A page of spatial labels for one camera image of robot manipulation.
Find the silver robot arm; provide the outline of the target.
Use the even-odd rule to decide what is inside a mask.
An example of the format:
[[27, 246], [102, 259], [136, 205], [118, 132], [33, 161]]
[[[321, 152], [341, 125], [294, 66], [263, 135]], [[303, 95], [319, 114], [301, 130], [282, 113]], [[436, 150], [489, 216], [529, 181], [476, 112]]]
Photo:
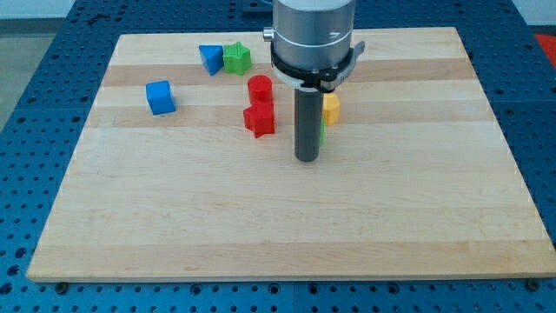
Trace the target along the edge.
[[299, 70], [324, 70], [348, 55], [355, 0], [275, 0], [263, 40], [280, 60]]

